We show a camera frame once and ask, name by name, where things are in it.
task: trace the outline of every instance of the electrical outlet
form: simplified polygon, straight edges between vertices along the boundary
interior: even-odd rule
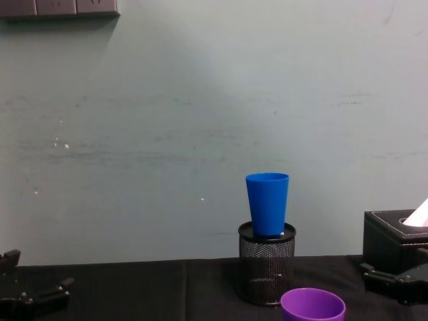
[[[31,17],[35,15],[35,0],[0,0],[0,17]]]
[[[37,15],[75,15],[75,0],[36,0]]]
[[[78,13],[113,13],[118,14],[116,0],[76,0]]]

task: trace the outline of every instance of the table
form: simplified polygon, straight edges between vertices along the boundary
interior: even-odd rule
[[[406,307],[366,292],[360,256],[295,257],[296,287],[338,294],[346,321],[423,321],[428,306]],[[68,276],[76,279],[66,311],[38,320],[274,321],[280,308],[253,306],[233,288],[237,259],[20,267],[19,280],[37,289]]]

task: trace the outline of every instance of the purple bowl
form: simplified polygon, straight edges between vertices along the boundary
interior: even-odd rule
[[[346,306],[336,294],[315,288],[290,290],[281,297],[284,321],[344,321]]]

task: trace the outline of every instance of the white wall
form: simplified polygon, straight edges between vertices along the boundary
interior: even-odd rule
[[[428,196],[427,1],[119,1],[0,27],[0,252],[236,256],[282,171],[297,254],[360,253],[364,210]]]

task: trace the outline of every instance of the tissue box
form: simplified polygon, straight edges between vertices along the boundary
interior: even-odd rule
[[[424,262],[417,249],[428,249],[428,227],[411,227],[403,221],[414,209],[368,211],[364,214],[363,260],[376,270],[399,274]]]

